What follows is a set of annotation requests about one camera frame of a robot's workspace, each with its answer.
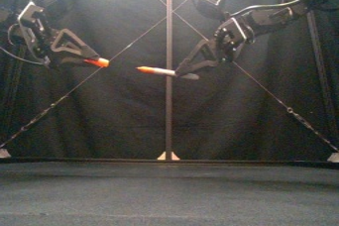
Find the gray floor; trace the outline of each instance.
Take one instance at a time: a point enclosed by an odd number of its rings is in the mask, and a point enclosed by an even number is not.
[[[339,170],[0,164],[0,225],[338,225]]]

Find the black fabric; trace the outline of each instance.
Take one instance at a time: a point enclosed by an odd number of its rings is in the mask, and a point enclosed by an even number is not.
[[[0,165],[3,226],[336,225],[336,169],[266,164]]]
[[[9,144],[14,156],[157,159],[163,153],[166,78],[135,69],[166,67],[162,1],[77,0],[70,4],[71,12],[53,25],[70,28],[114,60],[81,87],[95,67],[51,70],[25,66],[7,137],[78,89]],[[234,13],[254,4],[280,2],[228,0],[228,9]],[[174,0],[174,9],[175,68],[202,39],[183,19],[208,38],[220,22],[198,13],[190,0]],[[306,19],[256,39],[237,62],[330,137]],[[174,152],[182,159],[322,161],[332,153],[233,63],[201,73],[198,81],[174,80],[173,134]]]
[[[328,8],[338,7],[339,0],[332,0]],[[336,115],[339,112],[339,20],[337,12],[317,12],[317,29],[320,30],[320,44],[325,54],[325,66],[328,70],[328,79],[332,86],[332,101],[334,103]]]

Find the robotic arm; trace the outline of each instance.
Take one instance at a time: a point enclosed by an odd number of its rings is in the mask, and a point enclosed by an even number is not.
[[[218,66],[224,60],[233,61],[241,44],[252,44],[256,37],[284,29],[329,0],[284,0],[282,4],[252,6],[236,14],[225,12],[226,0],[194,0],[198,11],[222,20],[210,40],[202,40],[179,64],[175,73],[182,76],[206,67]],[[205,60],[196,62],[198,55]]]
[[[30,52],[46,67],[93,64],[109,66],[109,60],[99,57],[70,29],[51,28],[45,8],[37,6],[34,2],[29,3],[18,22]]]

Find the black cable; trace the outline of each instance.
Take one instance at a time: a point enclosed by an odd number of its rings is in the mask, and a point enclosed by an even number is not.
[[[10,56],[13,57],[14,59],[19,60],[19,61],[23,61],[26,63],[30,63],[30,64],[35,64],[35,65],[43,65],[42,63],[39,62],[34,62],[34,61],[30,61],[27,59],[23,59],[21,58],[19,56],[15,56],[14,54],[11,54],[5,48],[0,47],[0,50]]]
[[[244,9],[238,13],[233,14],[232,17],[240,16],[252,10],[280,9],[280,8],[290,7],[290,6],[300,4],[302,1],[304,0],[294,0],[294,1],[284,3],[284,4],[250,6],[249,8]]]

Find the orange tip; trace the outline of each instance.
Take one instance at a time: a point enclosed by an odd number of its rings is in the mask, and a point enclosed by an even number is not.
[[[99,67],[109,67],[109,64],[110,64],[110,60],[102,57],[99,58],[99,60],[86,59],[85,62],[93,63],[98,65]]]
[[[146,72],[146,73],[154,73],[154,67],[149,67],[149,66],[141,66],[137,68],[139,71]]]

